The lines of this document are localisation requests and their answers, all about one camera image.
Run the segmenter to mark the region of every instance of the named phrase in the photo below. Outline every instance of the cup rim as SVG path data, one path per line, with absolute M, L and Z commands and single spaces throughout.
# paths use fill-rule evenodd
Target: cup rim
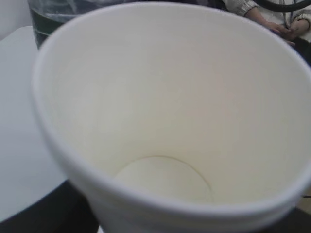
M 188 5 L 181 3 L 169 3 L 169 2 L 137 2 L 137 3 L 125 3 L 120 5 L 109 6 L 101 8 L 90 13 L 86 13 L 56 30 L 42 45 L 38 56 L 35 61 L 32 76 L 32 101 L 34 104 L 36 119 L 39 122 L 40 128 L 45 136 L 56 146 L 61 152 L 61 157 L 68 166 L 75 167 L 79 170 L 81 176 L 90 181 L 93 185 L 101 187 L 106 193 L 110 193 L 115 196 L 119 201 L 130 201 L 137 208 L 147 207 L 154 211 L 165 212 L 171 214 L 179 214 L 185 216 L 213 216 L 219 218 L 235 218 L 240 216 L 253 216 L 273 211 L 281 206 L 288 204 L 289 202 L 296 201 L 298 199 L 298 193 L 302 193 L 304 189 L 311 183 L 311 162 L 306 166 L 295 181 L 292 181 L 286 190 L 274 197 L 259 200 L 254 202 L 239 203 L 239 204 L 195 204 L 184 203 L 180 201 L 167 200 L 157 197 L 151 197 L 148 195 L 136 192 L 128 187 L 122 186 L 113 181 L 112 178 L 105 175 L 103 172 L 97 170 L 94 166 L 89 164 L 86 160 L 78 156 L 78 153 L 69 145 L 67 145 L 58 136 L 57 130 L 53 128 L 52 123 L 49 121 L 49 117 L 45 111 L 45 104 L 41 98 L 41 78 L 43 63 L 45 57 L 48 56 L 53 49 L 55 42 L 62 37 L 69 28 L 75 27 L 85 20 L 96 17 L 97 15 L 104 14 L 105 12 L 115 11 L 118 9 L 132 8 L 132 7 L 174 7 L 174 8 L 188 8 L 197 11 L 205 11 L 208 14 L 218 14 L 222 17 L 230 17 L 236 21 L 240 21 L 243 24 L 256 27 L 257 30 L 265 33 L 267 36 L 276 40 L 281 47 L 283 47 L 293 58 L 295 62 L 301 66 L 302 71 L 306 76 L 311 77 L 311 71 L 305 61 L 296 52 L 291 49 L 283 40 L 277 35 L 269 32 L 264 27 L 247 20 L 241 16 L 234 15 L 228 12 L 222 12 L 217 9 Z

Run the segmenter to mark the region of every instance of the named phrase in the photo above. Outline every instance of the cable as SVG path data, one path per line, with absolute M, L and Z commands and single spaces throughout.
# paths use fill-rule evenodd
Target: cable
M 281 5 L 268 0 L 254 0 L 259 6 L 275 12 L 292 12 L 311 5 L 311 0 L 304 0 L 290 5 Z

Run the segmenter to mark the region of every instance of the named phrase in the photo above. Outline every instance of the white table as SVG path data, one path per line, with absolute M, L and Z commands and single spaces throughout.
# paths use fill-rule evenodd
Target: white table
M 65 180 L 43 144 L 31 110 L 36 54 L 32 27 L 0 41 L 0 222 Z

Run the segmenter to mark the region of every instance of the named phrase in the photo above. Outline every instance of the finger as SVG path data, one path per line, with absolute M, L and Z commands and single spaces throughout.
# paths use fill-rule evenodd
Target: finger
M 286 38 L 287 40 L 293 41 L 298 37 L 298 33 L 297 31 L 292 32 L 291 34 L 289 34 L 288 38 Z
M 274 34 L 277 34 L 277 35 L 281 35 L 281 32 L 278 31 L 277 29 L 270 29 L 270 31 L 272 31 Z
M 295 45 L 296 45 L 294 42 L 289 41 L 289 40 L 285 40 L 285 42 L 286 42 L 287 44 L 289 44 L 290 46 L 295 46 Z
M 299 27 L 298 27 L 298 25 L 291 25 L 291 27 L 290 27 L 290 30 L 292 31 L 292 32 L 295 32 L 295 31 L 297 31 L 299 29 Z
M 289 30 L 289 29 L 283 27 L 282 25 L 277 25 L 277 26 L 276 26 L 276 29 L 277 29 L 278 31 L 280 31 L 281 33 L 290 33 L 290 32 L 291 32 L 291 30 Z
M 295 34 L 294 34 L 294 32 L 284 33 L 284 34 L 282 34 L 282 38 L 285 40 L 292 41 L 295 38 Z
M 294 32 L 294 31 L 297 31 L 299 29 L 299 23 L 297 20 L 295 20 L 291 26 L 290 26 L 290 29 Z
M 288 34 L 291 32 L 291 30 L 284 28 L 284 27 L 279 27 L 279 28 L 277 28 L 277 30 L 279 30 L 280 33 L 282 33 L 282 34 Z

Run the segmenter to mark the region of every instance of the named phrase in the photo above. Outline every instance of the white paper cup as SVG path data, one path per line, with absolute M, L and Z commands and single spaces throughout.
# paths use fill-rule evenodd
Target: white paper cup
M 135 3 L 56 31 L 33 95 L 53 157 L 107 233 L 243 232 L 310 184 L 310 77 L 242 17 Z

